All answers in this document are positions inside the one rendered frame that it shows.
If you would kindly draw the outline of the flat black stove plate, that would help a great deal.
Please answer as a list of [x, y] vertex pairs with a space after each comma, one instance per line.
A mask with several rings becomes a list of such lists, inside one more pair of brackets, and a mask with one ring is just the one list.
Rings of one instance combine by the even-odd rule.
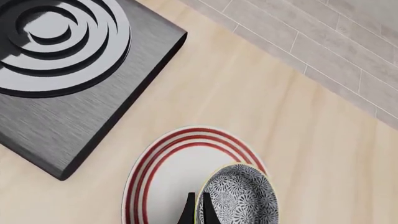
[[0, 144], [66, 180], [187, 37], [137, 0], [0, 0]]

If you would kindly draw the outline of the white plate with red rings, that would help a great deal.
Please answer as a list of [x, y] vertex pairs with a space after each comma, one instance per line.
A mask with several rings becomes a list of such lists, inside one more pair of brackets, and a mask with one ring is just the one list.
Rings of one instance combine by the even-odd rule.
[[211, 126], [185, 126], [156, 139], [139, 156], [124, 188], [122, 224], [177, 224], [188, 194], [209, 176], [242, 162], [267, 171], [236, 136]]

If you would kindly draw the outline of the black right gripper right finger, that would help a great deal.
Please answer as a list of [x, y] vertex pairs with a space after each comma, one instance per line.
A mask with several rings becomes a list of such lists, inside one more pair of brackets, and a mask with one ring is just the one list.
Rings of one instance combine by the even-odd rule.
[[208, 192], [203, 194], [203, 219], [204, 224], [221, 224], [213, 207], [211, 196]]

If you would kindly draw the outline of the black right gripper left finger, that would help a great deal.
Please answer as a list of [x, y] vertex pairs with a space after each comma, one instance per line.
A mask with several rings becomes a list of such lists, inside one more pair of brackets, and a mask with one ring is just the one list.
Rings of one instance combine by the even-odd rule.
[[195, 204], [195, 192], [190, 192], [177, 224], [195, 224]]

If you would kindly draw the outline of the black patterned bowl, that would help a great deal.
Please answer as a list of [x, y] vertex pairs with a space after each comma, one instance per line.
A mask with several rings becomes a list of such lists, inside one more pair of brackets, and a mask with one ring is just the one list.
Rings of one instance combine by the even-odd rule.
[[279, 224], [274, 189], [265, 173], [256, 166], [235, 163], [214, 171], [197, 196], [194, 224], [205, 224], [205, 193], [210, 194], [221, 224]]

